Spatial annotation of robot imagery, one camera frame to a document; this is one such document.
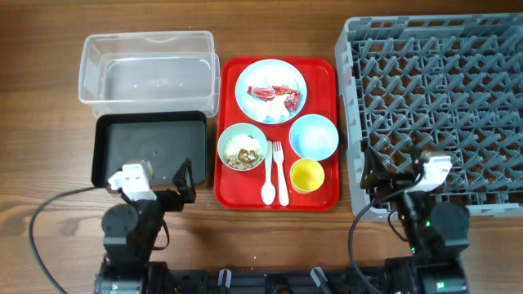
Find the gray dish rack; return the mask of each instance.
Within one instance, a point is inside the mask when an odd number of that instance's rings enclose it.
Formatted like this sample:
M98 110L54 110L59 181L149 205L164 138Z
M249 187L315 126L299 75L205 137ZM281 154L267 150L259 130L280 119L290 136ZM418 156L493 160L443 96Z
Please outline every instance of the gray dish rack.
M437 202L472 215L523 215L523 15L354 17L336 46L346 113L352 211L363 145L394 172L409 169L409 145L440 146L453 168ZM367 221L384 221L389 203Z

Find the clear plastic container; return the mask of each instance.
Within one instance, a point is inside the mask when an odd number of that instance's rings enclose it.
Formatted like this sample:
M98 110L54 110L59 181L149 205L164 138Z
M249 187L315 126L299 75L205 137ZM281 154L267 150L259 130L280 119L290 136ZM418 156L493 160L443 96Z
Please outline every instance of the clear plastic container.
M113 33L84 44L78 98L95 116L218 111L220 62L208 31Z

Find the yellow cup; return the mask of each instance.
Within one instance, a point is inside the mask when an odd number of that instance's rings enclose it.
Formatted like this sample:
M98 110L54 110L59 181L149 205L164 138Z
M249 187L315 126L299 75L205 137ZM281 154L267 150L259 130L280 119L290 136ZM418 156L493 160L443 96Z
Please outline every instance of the yellow cup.
M325 180L325 172L321 164L313 159L302 158L291 167L291 183L299 194L308 194L321 187Z

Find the food residue in bowl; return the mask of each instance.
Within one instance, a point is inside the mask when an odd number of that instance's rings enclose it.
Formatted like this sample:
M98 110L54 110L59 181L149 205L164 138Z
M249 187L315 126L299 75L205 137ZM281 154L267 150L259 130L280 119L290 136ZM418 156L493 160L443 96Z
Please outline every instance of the food residue in bowl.
M260 142L249 135L237 135L226 144L226 163L238 170L255 167L263 159Z

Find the wooden table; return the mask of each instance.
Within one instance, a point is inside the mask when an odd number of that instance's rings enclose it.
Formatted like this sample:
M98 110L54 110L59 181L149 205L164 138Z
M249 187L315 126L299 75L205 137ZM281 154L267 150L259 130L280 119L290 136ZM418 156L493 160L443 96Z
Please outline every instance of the wooden table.
M96 119L77 98L80 56L89 34L206 29L214 34L222 65L233 56L316 56L334 64L334 44L352 16L523 8L523 2L477 0L68 2L0 4L2 292L56 292L29 249L27 224L43 199L91 184ZM343 119L340 108L340 126ZM209 127L215 131L214 119ZM211 132L209 140L215 139ZM167 261L171 269L347 266L347 231L354 216L343 155L340 162L342 196L327 213L228 211L215 200L210 176L198 187L195 205L166 215L171 245L152 259ZM121 200L98 190L56 202L38 218L42 258L69 292L92 292L104 253L101 216L116 203ZM523 292L523 219L473 218L470 237L463 259L472 292ZM164 235L159 242L165 242ZM355 252L362 265L380 265L409 249L387 225L366 222L355 234Z

